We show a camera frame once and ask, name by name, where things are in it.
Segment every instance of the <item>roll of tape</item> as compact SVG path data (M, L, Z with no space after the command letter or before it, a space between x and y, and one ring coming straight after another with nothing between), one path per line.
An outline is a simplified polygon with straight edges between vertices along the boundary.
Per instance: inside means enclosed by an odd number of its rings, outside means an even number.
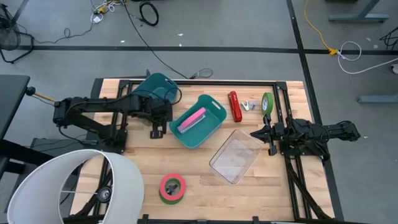
M160 199L168 205L179 203L184 196L186 187L185 180L180 174L168 174L160 183Z
M274 97L272 93L264 93L261 101L261 111L263 115L271 114L274 107Z

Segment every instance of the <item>floor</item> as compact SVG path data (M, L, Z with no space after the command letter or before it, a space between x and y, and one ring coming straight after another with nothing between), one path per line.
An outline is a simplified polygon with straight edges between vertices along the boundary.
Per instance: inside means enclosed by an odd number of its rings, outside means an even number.
M66 27L72 34L81 34L90 27L89 0L1 1L9 6L13 15L26 3L17 22L40 41L63 37ZM297 51L287 7L289 1L159 0L153 1L160 14L156 27L141 26L140 21L133 20L149 45L170 47L159 48L158 56L184 74L190 76L202 68L211 68L213 79L301 80L307 81L307 90L311 93L312 86L308 74L303 73ZM305 1L291 1L304 49L324 49L318 34L305 21ZM348 71L362 70L397 57L377 55L385 53L385 46L378 39L397 26L397 1L381 1L372 10L390 15L383 24L334 24L327 20L330 14L358 12L367 2L310 0L308 5L308 18L323 32L329 46L340 48L350 40L369 51L357 62L343 62ZM139 15L138 3L129 2L128 9ZM94 50L90 46L108 48ZM102 22L82 37L61 40L56 45L43 44L41 50L33 51L15 65L0 62L0 74L29 75L30 85L58 100L89 96L95 78L144 75L147 68L152 73L180 78L151 52L137 46L145 45L132 28L125 10L116 6L115 12L106 14ZM208 48L187 51L185 47ZM269 48L279 51L268 52ZM21 53L23 51L15 50L6 52L6 56L12 58ZM350 120L363 137L357 142L331 140L328 144L345 220L393 223L398 206L398 194L394 193L398 186L398 151L394 139L398 133L398 104L361 105L356 99L360 95L397 94L398 75L390 72L389 66L348 75L341 71L336 57L306 54L306 59L323 124ZM62 138L52 123L52 113L50 106L25 97L6 139L30 145L32 138ZM78 128L68 128L65 132L71 136L84 133ZM8 200L3 196L8 187L3 182L0 184L0 202Z

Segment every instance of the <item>black metal frame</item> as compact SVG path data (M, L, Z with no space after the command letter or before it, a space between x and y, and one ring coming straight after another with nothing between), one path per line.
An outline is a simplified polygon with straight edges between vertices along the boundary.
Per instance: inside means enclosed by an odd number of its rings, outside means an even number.
M123 88L127 86L127 92L130 92L132 90L133 85L139 85L143 80L120 80L119 82L119 89L118 89L118 98L122 95ZM286 114L288 117L292 118L292 110L290 107L290 101L289 101L289 94L287 93L287 84L286 82L263 82L263 81L258 81L258 82L250 82L250 81L212 81L212 80L175 80L176 84L178 85L246 85L246 86L271 86L272 91L274 94L275 98L275 107L277 110L277 117L278 117L278 122L284 122L283 115L282 115L282 107L280 103L280 95L279 92L282 92L284 103L285 103L285 109L286 109ZM94 93L98 94L97 97L99 97L99 89L101 89L102 86L102 81L101 80L96 80L95 85L93 87ZM114 115L113 121L117 119L117 115ZM289 192L290 192L290 199L292 202L292 212L295 220L300 219L300 212L299 212L299 205L297 202L297 195L295 191L295 184L293 179L290 177L288 169L289 166L292 165L291 163L291 157L290 156L284 156L285 157L285 165L287 169L287 178L288 178L288 183L289 183ZM298 179L301 182L302 186L305 187L305 177L304 177L304 172L303 172L303 167L302 167L302 162L300 156L295 156L294 160L296 161L296 166L297 166L297 175ZM102 170L101 170L101 175L100 175L100 180L99 180L99 185L102 184L104 181L104 178L106 176L106 172L108 170L108 162L104 160ZM306 200L306 198L303 196L303 202L304 202L304 211L305 211L305 218L308 220L312 219L311 215L311 209L309 202ZM93 216L100 216L99 214L100 210L100 203L96 202L93 210ZM141 219L139 220L139 223L187 223L187 222L196 222L200 223L200 220L150 220L148 219L148 215L144 215L146 219ZM69 218L68 221L70 223L74 223L74 219ZM211 221L211 220L206 220L204 223L230 223L230 224L244 224L244 223L270 223L270 222L260 222L258 221L258 217L253 217L252 221Z

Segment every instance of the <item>teal plastic bin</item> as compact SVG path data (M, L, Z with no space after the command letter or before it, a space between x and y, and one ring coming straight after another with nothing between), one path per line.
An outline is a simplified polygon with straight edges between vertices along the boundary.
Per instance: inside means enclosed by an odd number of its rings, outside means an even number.
M177 127L180 126L189 116L200 108L205 108L205 119L194 125L187 132L181 134ZM169 124L171 132L186 147L194 149L200 146L226 118L226 110L209 95L200 95L197 103L195 103L188 111L186 111L178 120Z
M159 98L174 101L178 86L173 80L161 73L154 73L145 79L134 91L141 96L150 96L151 98Z

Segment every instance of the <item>metal clip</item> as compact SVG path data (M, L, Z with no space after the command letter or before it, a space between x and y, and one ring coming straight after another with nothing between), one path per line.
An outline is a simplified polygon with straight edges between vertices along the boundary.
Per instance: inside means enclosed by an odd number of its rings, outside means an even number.
M241 104L242 104L243 108L244 108L246 111L249 111L249 110L250 110L250 102L248 102L248 100L246 100L246 105L245 105L244 103L241 103Z

